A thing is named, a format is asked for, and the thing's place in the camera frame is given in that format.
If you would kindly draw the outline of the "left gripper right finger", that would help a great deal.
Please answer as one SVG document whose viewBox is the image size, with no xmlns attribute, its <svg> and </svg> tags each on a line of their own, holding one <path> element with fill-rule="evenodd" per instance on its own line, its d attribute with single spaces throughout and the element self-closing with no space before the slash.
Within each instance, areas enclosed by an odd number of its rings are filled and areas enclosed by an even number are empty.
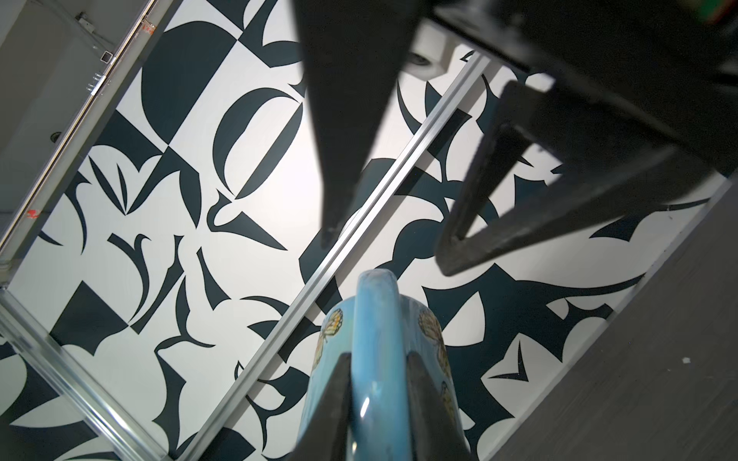
<svg viewBox="0 0 738 461">
<path fill-rule="evenodd" d="M 419 353 L 407 355 L 406 370 L 414 459 L 469 460 L 470 453 Z"/>
</svg>

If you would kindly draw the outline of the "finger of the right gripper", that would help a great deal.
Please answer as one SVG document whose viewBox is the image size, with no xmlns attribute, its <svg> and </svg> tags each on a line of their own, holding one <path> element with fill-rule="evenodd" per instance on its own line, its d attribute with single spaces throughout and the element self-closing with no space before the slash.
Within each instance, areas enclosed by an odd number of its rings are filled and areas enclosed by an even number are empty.
<svg viewBox="0 0 738 461">
<path fill-rule="evenodd" d="M 424 1 L 296 1 L 314 139 L 323 179 L 322 227 L 339 231 Z"/>
</svg>

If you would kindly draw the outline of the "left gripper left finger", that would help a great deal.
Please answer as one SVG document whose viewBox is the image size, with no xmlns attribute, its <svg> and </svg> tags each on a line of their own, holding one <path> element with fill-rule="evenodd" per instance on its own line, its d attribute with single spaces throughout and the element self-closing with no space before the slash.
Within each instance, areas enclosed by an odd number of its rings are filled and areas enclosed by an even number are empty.
<svg viewBox="0 0 738 461">
<path fill-rule="evenodd" d="M 352 401 L 351 355 L 342 353 L 290 459 L 345 460 Z"/>
</svg>

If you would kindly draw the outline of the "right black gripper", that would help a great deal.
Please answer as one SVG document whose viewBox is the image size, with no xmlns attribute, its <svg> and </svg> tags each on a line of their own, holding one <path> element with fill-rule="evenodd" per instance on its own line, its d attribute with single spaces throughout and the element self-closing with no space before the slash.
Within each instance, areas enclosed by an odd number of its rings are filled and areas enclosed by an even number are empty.
<svg viewBox="0 0 738 461">
<path fill-rule="evenodd" d="M 432 19 L 505 63 L 543 72 L 737 167 L 737 29 L 678 1 L 436 1 Z M 453 276 L 502 255 L 690 192 L 711 168 L 678 142 L 560 88 L 508 83 L 435 250 Z M 538 145 L 564 171 L 542 192 L 469 232 L 484 202 Z"/>
</svg>

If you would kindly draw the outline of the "light blue butterfly mug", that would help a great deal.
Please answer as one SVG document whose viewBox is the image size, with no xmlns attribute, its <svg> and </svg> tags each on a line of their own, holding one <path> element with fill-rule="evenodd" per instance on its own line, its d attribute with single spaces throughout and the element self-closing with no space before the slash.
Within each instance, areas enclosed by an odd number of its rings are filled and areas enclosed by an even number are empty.
<svg viewBox="0 0 738 461">
<path fill-rule="evenodd" d="M 384 269 L 362 273 L 356 295 L 338 303 L 326 315 L 298 440 L 315 413 L 340 355 L 349 353 L 353 401 L 345 460 L 415 460 L 406 370 L 411 352 L 421 355 L 472 459 L 459 420 L 442 328 L 428 307 L 400 294 L 394 274 Z"/>
</svg>

